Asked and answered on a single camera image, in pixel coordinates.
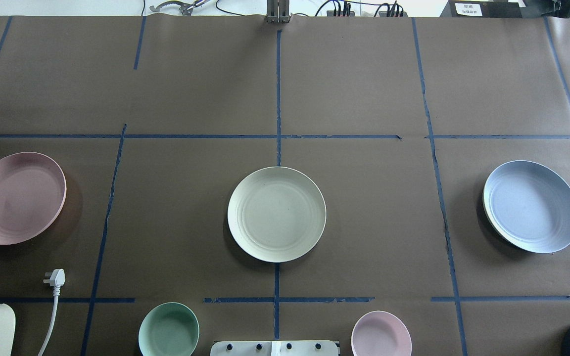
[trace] green bowl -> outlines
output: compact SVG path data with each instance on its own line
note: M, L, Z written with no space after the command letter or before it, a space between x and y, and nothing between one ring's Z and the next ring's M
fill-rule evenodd
M170 302L146 314L138 344L143 356L190 356L199 340L199 322L184 304Z

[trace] pink plate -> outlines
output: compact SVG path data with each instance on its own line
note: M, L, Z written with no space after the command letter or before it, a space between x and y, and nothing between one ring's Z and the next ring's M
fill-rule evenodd
M412 341L406 326L384 311L366 313L351 334L353 356L410 356Z
M0 159L0 245L27 241L50 226L67 187L61 167L36 152Z

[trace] power plug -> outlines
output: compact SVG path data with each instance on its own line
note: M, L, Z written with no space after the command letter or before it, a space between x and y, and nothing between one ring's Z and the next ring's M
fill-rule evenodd
M65 271L62 268L57 268L52 272L46 272L46 277L49 279L44 279L43 283L49 284L54 287L54 295L61 294L61 286L65 284Z

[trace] white floor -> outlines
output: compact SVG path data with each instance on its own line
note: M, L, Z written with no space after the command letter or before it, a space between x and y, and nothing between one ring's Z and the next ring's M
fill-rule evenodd
M225 15L216 9L215 1L210 0L195 9L193 15ZM144 14L151 14L149 6L156 6L162 2L164 0L145 0ZM323 0L290 0L290 10L292 13L314 16L323 2ZM509 2L518 2L518 0L509 0ZM401 0L399 3L410 16L439 17L447 0ZM266 0L220 0L219 6L241 14L265 14L267 7ZM142 8L142 0L0 0L0 15L140 16ZM376 8L377 6L353 4L352 10L357 16L372 16ZM333 6L329 4L325 9L333 9ZM162 12L180 14L178 7L174 5L164 7Z

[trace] black box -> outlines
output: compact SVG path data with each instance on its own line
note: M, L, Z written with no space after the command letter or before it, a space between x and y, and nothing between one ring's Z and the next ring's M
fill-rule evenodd
M481 2L449 0L439 17L522 18L517 2Z

